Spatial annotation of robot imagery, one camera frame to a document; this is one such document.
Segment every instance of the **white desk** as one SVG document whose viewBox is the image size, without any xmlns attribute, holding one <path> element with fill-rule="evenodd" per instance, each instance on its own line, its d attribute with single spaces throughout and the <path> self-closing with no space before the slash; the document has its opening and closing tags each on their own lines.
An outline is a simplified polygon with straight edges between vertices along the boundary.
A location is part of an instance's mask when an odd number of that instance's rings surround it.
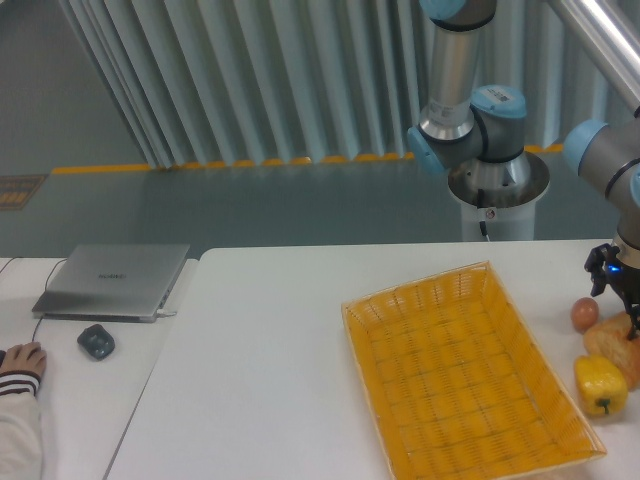
<svg viewBox="0 0 640 480">
<path fill-rule="evenodd" d="M 109 479 L 388 479 L 341 303 L 487 259 L 575 395 L 584 350 L 569 310 L 589 293 L 583 264 L 602 242 L 209 251 Z M 622 309 L 610 291 L 598 302 L 604 316 Z M 639 395 L 595 422 L 607 457 L 543 478 L 638 478 Z"/>
<path fill-rule="evenodd" d="M 0 260 L 0 267 L 6 260 Z M 0 275 L 1 349 L 31 341 L 37 323 L 31 307 L 56 261 L 17 259 Z M 167 300 L 168 310 L 180 304 L 196 266 L 195 260 L 185 265 Z M 116 349 L 97 362 L 76 341 L 95 322 L 43 320 L 36 334 L 47 350 L 47 370 L 38 394 L 43 479 L 100 480 L 105 476 L 173 322 L 164 318 L 152 324 L 104 323 Z"/>
</svg>

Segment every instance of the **bread roll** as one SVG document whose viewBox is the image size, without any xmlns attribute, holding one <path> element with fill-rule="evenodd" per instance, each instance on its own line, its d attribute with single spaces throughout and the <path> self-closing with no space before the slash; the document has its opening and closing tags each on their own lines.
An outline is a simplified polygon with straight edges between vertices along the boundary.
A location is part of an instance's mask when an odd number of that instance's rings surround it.
<svg viewBox="0 0 640 480">
<path fill-rule="evenodd" d="M 621 312 L 591 327 L 584 334 L 584 346 L 591 355 L 602 355 L 620 369 L 629 390 L 640 385 L 640 337 L 627 340 L 631 320 Z"/>
</svg>

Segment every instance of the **basket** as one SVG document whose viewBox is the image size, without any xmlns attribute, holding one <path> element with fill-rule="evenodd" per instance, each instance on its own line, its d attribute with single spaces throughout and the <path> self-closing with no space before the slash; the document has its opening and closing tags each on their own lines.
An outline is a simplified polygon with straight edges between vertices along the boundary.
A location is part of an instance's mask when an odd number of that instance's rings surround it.
<svg viewBox="0 0 640 480">
<path fill-rule="evenodd" d="M 396 479 L 511 478 L 606 454 L 488 262 L 342 315 Z"/>
</svg>

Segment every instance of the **human hand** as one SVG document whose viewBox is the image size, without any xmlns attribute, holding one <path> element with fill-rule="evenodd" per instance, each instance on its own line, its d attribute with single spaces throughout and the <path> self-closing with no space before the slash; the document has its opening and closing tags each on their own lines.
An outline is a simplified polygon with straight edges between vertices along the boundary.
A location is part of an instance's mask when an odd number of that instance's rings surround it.
<svg viewBox="0 0 640 480">
<path fill-rule="evenodd" d="M 40 348 L 40 342 L 16 345 L 7 350 L 0 374 L 7 372 L 28 372 L 42 378 L 47 367 L 47 353 Z"/>
</svg>

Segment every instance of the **laptop lid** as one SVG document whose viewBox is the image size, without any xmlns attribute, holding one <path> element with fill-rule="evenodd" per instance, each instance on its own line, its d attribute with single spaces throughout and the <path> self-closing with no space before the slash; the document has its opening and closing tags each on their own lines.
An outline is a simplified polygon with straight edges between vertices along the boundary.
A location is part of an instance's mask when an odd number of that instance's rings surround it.
<svg viewBox="0 0 640 480">
<path fill-rule="evenodd" d="M 154 321 L 189 245 L 78 245 L 34 305 L 36 315 Z"/>
</svg>

